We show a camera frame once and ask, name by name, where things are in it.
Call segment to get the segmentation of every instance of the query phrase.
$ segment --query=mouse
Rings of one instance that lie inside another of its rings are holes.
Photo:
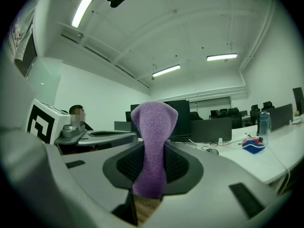
[[[207,149],[206,151],[209,152],[209,153],[219,155],[219,152],[216,149]]]

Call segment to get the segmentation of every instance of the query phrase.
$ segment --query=water bottle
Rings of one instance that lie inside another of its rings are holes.
[[[260,114],[260,135],[263,138],[263,143],[268,144],[269,135],[271,131],[271,119],[268,112],[261,112]]]

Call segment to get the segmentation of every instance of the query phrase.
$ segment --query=man in dark shirt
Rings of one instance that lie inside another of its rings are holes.
[[[85,120],[86,120],[86,118],[85,118],[86,114],[85,114],[83,106],[81,106],[79,104],[76,104],[76,105],[72,106],[68,112],[69,112],[70,115],[80,115],[80,120],[82,122],[84,122],[85,129],[87,129],[88,131],[93,130],[93,128],[91,128],[85,122]]]

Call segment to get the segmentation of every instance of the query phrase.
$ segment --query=white ceiling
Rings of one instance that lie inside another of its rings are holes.
[[[149,86],[179,77],[192,80],[191,71],[199,78],[211,68],[236,70],[267,9],[267,0],[126,0],[115,9],[106,0],[94,0],[75,29],[70,25],[80,1],[56,0],[63,34]],[[78,32],[85,36],[81,42]],[[236,59],[206,61],[231,51],[238,53]],[[151,81],[152,73],[176,64],[180,70]]]

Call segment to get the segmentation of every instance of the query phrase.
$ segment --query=purple fabric cover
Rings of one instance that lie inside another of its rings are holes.
[[[134,194],[160,198],[166,187],[163,145],[172,134],[178,113],[163,102],[146,102],[131,112],[131,118],[144,141],[143,168],[135,183]]]

